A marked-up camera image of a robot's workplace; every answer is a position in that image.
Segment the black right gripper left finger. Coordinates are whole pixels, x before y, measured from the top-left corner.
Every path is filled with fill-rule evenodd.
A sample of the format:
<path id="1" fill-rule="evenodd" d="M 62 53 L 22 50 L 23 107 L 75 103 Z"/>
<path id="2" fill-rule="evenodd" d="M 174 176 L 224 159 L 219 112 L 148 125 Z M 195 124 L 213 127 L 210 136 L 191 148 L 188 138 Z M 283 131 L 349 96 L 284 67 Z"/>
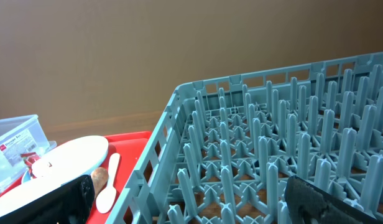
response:
<path id="1" fill-rule="evenodd" d="M 95 200 L 90 175 L 82 175 L 5 215 L 1 224 L 86 223 Z"/>

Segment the light blue bowl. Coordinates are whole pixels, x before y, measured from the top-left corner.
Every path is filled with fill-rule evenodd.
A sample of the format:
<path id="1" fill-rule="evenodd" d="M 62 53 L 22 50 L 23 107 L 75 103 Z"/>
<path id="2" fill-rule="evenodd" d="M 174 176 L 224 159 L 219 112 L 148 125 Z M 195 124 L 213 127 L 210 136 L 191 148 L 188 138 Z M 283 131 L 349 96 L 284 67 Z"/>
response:
<path id="1" fill-rule="evenodd" d="M 28 182 L 32 179 L 32 176 L 30 175 L 30 170 L 27 170 L 24 175 L 22 176 L 21 178 L 21 183 L 25 183 L 25 182 Z"/>

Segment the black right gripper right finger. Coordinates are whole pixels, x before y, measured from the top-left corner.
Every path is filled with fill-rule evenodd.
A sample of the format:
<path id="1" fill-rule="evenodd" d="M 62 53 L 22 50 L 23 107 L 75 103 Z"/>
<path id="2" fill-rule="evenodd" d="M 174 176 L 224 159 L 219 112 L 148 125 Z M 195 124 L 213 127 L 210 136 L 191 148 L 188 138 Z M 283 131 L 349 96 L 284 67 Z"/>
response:
<path id="1" fill-rule="evenodd" d="M 294 175 L 288 178 L 285 201 L 292 223 L 360 224 L 379 223 L 324 190 Z"/>

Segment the white plastic spoon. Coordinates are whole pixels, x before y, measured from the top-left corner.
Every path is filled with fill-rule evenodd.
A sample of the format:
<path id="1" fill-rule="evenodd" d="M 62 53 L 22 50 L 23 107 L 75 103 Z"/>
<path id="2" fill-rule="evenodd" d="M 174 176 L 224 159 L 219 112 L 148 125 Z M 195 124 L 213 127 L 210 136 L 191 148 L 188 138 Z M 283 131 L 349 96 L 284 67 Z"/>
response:
<path id="1" fill-rule="evenodd" d="M 108 182 L 106 187 L 99 193 L 96 199 L 96 208 L 99 213 L 108 213 L 114 204 L 116 198 L 116 189 L 114 188 L 114 180 L 118 169 L 121 155 L 114 153 L 111 155 L 108 164 Z"/>

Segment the light blue plate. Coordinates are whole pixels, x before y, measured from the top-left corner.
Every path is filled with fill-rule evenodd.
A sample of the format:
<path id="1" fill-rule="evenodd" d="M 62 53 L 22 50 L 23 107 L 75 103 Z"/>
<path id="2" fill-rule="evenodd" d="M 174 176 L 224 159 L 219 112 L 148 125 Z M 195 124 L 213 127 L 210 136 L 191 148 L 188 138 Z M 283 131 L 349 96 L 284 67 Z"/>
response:
<path id="1" fill-rule="evenodd" d="M 35 176 L 0 197 L 0 217 L 46 196 L 81 175 L 90 175 L 108 155 L 103 136 L 85 136 L 68 141 L 32 164 Z"/>

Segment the brown carrot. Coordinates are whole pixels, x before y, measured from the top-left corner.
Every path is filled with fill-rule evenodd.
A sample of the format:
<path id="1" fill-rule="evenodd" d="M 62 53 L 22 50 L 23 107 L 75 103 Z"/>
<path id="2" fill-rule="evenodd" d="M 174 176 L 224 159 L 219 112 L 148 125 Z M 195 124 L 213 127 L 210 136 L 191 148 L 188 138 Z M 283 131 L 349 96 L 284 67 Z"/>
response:
<path id="1" fill-rule="evenodd" d="M 108 181 L 108 170 L 104 167 L 98 167 L 91 173 L 91 179 L 93 181 L 93 187 L 95 190 L 95 198 L 97 198 L 98 194 L 102 191 L 103 187 L 106 185 Z"/>

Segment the red snack wrapper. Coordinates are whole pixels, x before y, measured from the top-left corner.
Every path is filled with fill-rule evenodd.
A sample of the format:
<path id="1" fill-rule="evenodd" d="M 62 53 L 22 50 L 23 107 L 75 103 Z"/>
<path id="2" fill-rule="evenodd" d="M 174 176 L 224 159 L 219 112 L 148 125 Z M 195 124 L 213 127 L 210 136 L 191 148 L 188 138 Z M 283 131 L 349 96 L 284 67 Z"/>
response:
<path id="1" fill-rule="evenodd" d="M 31 179 L 35 178 L 35 175 L 32 173 L 32 164 L 34 164 L 36 161 L 40 159 L 40 156 L 36 152 L 28 152 L 21 154 L 21 158 L 24 161 L 24 164 L 28 168 L 28 173 L 30 175 Z"/>

